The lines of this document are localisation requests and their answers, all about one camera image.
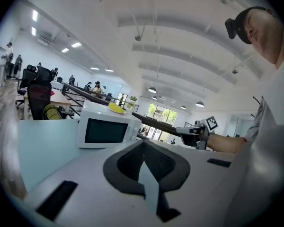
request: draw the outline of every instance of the office chair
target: office chair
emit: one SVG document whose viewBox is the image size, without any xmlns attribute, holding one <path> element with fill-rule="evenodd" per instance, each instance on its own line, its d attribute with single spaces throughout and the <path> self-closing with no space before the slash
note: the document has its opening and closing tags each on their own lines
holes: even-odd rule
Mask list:
<svg viewBox="0 0 284 227">
<path fill-rule="evenodd" d="M 30 81 L 27 87 L 28 102 L 34 120 L 43 120 L 43 110 L 51 103 L 52 85 L 47 81 Z M 61 119 L 67 115 L 74 116 L 72 112 L 59 109 Z"/>
<path fill-rule="evenodd" d="M 62 80 L 63 80 L 63 78 L 61 78 L 61 77 L 57 78 L 57 82 L 59 82 L 59 83 L 62 83 Z"/>
<path fill-rule="evenodd" d="M 47 68 L 37 66 L 38 67 L 38 72 L 36 76 L 36 81 L 38 82 L 51 82 L 53 80 L 53 76 L 50 70 Z"/>
<path fill-rule="evenodd" d="M 34 80 L 36 77 L 36 66 L 28 65 L 26 69 L 22 72 L 22 79 L 18 79 L 18 85 L 17 85 L 17 92 L 18 94 L 24 96 L 25 91 L 21 90 L 22 88 L 25 88 L 28 86 L 28 82 L 31 80 Z M 19 109 L 19 106 L 24 103 L 24 99 L 16 100 L 16 108 Z"/>
</svg>

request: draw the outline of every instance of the trees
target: trees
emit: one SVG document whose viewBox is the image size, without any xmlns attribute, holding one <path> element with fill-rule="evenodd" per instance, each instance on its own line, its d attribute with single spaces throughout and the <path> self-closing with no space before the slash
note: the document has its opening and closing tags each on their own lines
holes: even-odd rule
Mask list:
<svg viewBox="0 0 284 227">
<path fill-rule="evenodd" d="M 177 112 L 171 110 L 166 123 L 173 124 L 175 122 L 176 116 L 177 116 Z"/>
<path fill-rule="evenodd" d="M 150 107 L 148 108 L 146 116 L 152 118 L 156 112 L 156 109 L 157 109 L 157 106 L 155 104 L 150 104 Z"/>
</svg>

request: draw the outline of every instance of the white desk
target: white desk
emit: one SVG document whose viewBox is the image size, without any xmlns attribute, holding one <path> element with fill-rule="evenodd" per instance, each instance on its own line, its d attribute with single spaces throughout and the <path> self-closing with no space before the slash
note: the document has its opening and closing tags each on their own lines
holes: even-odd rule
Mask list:
<svg viewBox="0 0 284 227">
<path fill-rule="evenodd" d="M 78 125 L 78 119 L 19 121 L 18 154 L 27 192 L 74 158 L 105 150 L 78 148 Z"/>
<path fill-rule="evenodd" d="M 56 81 L 51 81 L 51 85 L 52 85 L 52 89 L 57 89 L 57 90 L 61 90 L 63 84 L 56 82 Z"/>
<path fill-rule="evenodd" d="M 52 91 L 55 94 L 51 96 L 51 104 L 55 104 L 57 107 L 61 106 L 66 111 L 69 111 L 71 102 L 69 100 L 67 100 L 66 97 L 63 96 L 63 94 L 59 90 L 52 89 Z M 24 95 L 24 120 L 28 120 L 28 96 L 27 96 L 27 92 Z"/>
</svg>

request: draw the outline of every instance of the floor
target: floor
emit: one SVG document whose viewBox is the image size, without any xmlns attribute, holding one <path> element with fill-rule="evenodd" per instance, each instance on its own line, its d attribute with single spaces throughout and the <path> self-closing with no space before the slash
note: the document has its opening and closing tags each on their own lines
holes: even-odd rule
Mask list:
<svg viewBox="0 0 284 227">
<path fill-rule="evenodd" d="M 0 87 L 0 183 L 6 191 L 23 199 L 26 189 L 18 159 L 18 120 L 23 118 L 23 105 L 16 109 L 17 80 L 9 79 Z"/>
</svg>

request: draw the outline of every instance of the white microwave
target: white microwave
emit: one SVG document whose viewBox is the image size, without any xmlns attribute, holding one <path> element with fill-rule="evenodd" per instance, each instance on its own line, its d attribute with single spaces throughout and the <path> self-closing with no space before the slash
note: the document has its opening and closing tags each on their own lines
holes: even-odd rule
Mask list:
<svg viewBox="0 0 284 227">
<path fill-rule="evenodd" d="M 142 121 L 108 106 L 85 101 L 78 127 L 79 148 L 108 148 L 136 140 Z"/>
</svg>

